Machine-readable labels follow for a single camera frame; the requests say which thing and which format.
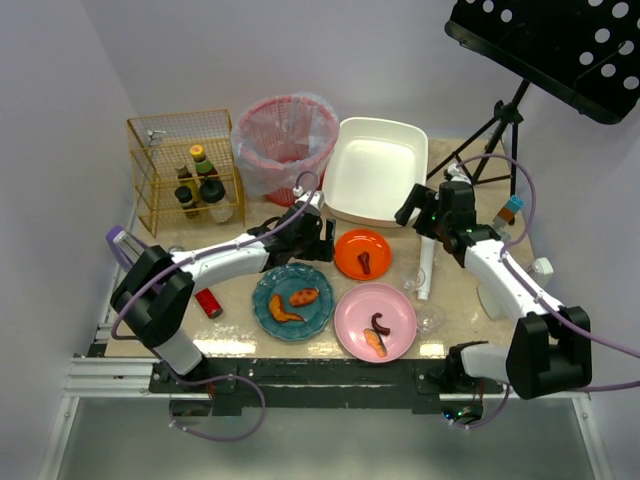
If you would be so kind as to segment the clear black-lidded shaker jar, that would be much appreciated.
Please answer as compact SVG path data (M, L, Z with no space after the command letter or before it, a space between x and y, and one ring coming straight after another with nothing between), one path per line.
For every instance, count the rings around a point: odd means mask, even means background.
M211 217L216 223L227 223L234 216L224 184L217 178L205 177L200 185L200 196L209 207Z

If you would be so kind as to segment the green yellow-capped sauce bottle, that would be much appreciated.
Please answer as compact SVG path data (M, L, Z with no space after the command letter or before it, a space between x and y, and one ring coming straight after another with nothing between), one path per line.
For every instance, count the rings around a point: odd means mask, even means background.
M196 174L201 182L205 180L218 180L219 173L216 170L214 164L207 156L204 147L200 144L196 144L190 147L189 154L193 160Z

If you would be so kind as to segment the dark spice jar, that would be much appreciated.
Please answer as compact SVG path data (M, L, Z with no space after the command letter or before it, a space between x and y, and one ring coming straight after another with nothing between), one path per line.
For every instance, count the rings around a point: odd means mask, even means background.
M180 203L183 213L188 219L195 219L200 215L192 191L188 186L180 186L175 189L174 196Z

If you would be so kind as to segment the brown-lidded seasoning bottle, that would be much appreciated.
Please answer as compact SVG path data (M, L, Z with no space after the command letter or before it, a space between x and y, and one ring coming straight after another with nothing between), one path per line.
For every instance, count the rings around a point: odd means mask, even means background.
M191 172L188 170L185 164L181 164L175 168L176 176L181 185L189 188L195 186L195 180Z

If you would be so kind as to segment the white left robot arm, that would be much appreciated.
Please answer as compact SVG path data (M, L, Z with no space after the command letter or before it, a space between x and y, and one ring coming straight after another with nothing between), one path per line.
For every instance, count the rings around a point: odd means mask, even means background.
M204 362L202 352L182 330L189 301L206 287L236 277L267 272L289 260L330 262L333 220L322 219L324 194L301 192L280 218L208 248L170 254L146 248L117 286L110 305L145 348L176 374L188 376Z

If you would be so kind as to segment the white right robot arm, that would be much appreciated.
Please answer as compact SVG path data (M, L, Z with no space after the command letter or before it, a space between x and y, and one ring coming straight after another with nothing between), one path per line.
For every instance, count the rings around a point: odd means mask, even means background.
M441 243L514 323L507 347L486 341L451 347L443 374L446 381L490 379L510 385L522 399L579 389L591 382L591 344L578 333L589 330L589 316L582 308L566 307L548 295L506 251L500 235L478 223L470 184L445 181L436 190L416 184L395 221Z

